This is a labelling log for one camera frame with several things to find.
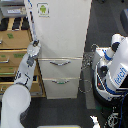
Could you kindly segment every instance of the drawer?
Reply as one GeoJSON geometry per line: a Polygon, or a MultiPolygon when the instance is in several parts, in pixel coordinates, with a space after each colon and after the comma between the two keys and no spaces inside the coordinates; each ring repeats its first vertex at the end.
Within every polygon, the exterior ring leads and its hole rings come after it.
{"type": "Polygon", "coordinates": [[[80,77],[82,59],[40,60],[40,70],[43,78],[80,77]]]}
{"type": "MultiPolygon", "coordinates": [[[[1,79],[1,77],[0,77],[0,81],[3,81],[3,82],[0,82],[0,94],[3,94],[8,87],[13,85],[14,77],[8,77],[8,78],[4,78],[4,79],[1,79]]],[[[41,87],[40,87],[39,77],[37,76],[36,80],[34,80],[32,83],[30,93],[38,94],[40,92],[41,92],[41,87]]]]}
{"type": "Polygon", "coordinates": [[[0,49],[23,49],[27,48],[32,41],[30,30],[21,30],[21,25],[18,31],[12,31],[14,18],[9,19],[8,29],[0,31],[0,49]]]}
{"type": "Polygon", "coordinates": [[[27,49],[0,50],[0,66],[19,66],[27,49]]]}
{"type": "Polygon", "coordinates": [[[77,98],[79,79],[44,79],[47,99],[77,98]]]}
{"type": "MultiPolygon", "coordinates": [[[[19,67],[0,67],[0,77],[15,76],[19,67]]],[[[39,75],[37,66],[35,67],[34,75],[39,75]]]]}

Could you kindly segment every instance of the dark floor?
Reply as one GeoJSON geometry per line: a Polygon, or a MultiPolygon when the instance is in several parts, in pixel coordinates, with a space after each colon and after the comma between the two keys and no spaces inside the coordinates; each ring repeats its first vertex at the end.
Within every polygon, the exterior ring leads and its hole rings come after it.
{"type": "MultiPolygon", "coordinates": [[[[91,51],[92,44],[100,47],[109,46],[111,37],[115,33],[126,36],[120,23],[120,12],[128,8],[128,1],[121,3],[121,0],[106,0],[104,4],[100,4],[97,0],[92,1],[85,52],[91,51]]],[[[87,72],[83,70],[82,78],[86,79],[86,75],[88,75],[87,72]]],[[[86,86],[84,81],[80,81],[80,86],[82,85],[86,86]]],[[[94,115],[98,117],[101,128],[103,128],[105,119],[96,107],[93,109],[89,109],[90,106],[87,107],[90,103],[87,102],[87,97],[90,96],[79,91],[77,99],[34,98],[22,124],[26,128],[36,128],[41,125],[79,125],[83,128],[92,128],[93,122],[90,116],[94,115]]]]}

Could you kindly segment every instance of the white cabinet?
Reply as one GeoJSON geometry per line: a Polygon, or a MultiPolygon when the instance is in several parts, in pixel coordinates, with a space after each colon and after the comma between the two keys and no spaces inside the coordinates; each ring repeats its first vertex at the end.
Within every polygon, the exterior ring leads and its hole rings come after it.
{"type": "Polygon", "coordinates": [[[77,97],[78,78],[82,66],[91,1],[92,0],[24,1],[31,30],[30,11],[32,11],[33,14],[37,38],[42,45],[39,54],[39,65],[48,98],[77,97]],[[54,85],[55,83],[47,81],[47,79],[65,78],[73,79],[65,83],[68,87],[58,87],[58,85],[54,85]],[[67,95],[63,90],[72,93],[67,95]]]}

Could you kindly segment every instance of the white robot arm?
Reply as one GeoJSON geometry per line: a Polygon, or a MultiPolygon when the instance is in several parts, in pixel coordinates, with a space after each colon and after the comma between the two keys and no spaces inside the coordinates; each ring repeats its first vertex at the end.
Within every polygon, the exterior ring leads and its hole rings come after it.
{"type": "Polygon", "coordinates": [[[111,47],[96,49],[94,70],[94,94],[106,105],[114,105],[128,90],[128,37],[115,34],[111,47]]]}
{"type": "Polygon", "coordinates": [[[40,50],[38,41],[31,42],[17,71],[14,84],[4,93],[2,98],[1,128],[24,128],[20,123],[20,115],[29,107],[35,59],[40,50]]]}

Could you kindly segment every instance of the cable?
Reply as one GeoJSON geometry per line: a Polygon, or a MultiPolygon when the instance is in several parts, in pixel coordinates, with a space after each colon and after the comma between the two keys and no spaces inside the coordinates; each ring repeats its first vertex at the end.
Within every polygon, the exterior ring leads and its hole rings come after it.
{"type": "Polygon", "coordinates": [[[105,122],[104,128],[107,128],[106,126],[109,126],[110,128],[114,128],[115,125],[118,124],[118,113],[115,113],[115,108],[116,107],[113,107],[112,114],[108,116],[108,119],[105,122]]]}
{"type": "Polygon", "coordinates": [[[90,83],[90,85],[91,85],[91,86],[90,86],[90,89],[89,89],[88,91],[82,91],[82,90],[80,89],[80,86],[79,86],[79,91],[82,92],[82,93],[88,93],[88,92],[90,92],[90,91],[92,90],[92,83],[91,83],[91,81],[89,81],[89,80],[83,80],[83,81],[90,83]]]}
{"type": "Polygon", "coordinates": [[[93,49],[92,49],[93,46],[96,46],[97,48],[99,48],[99,46],[98,46],[97,44],[92,44],[92,46],[91,46],[91,51],[92,51],[92,52],[94,52],[93,49]]]}
{"type": "Polygon", "coordinates": [[[118,127],[118,128],[120,128],[120,126],[121,126],[121,122],[122,122],[122,107],[123,107],[123,103],[124,103],[125,96],[126,96],[127,94],[128,94],[128,91],[125,92],[124,97],[123,97],[123,99],[122,99],[122,103],[121,103],[121,118],[120,118],[120,123],[119,123],[119,127],[118,127]]]}

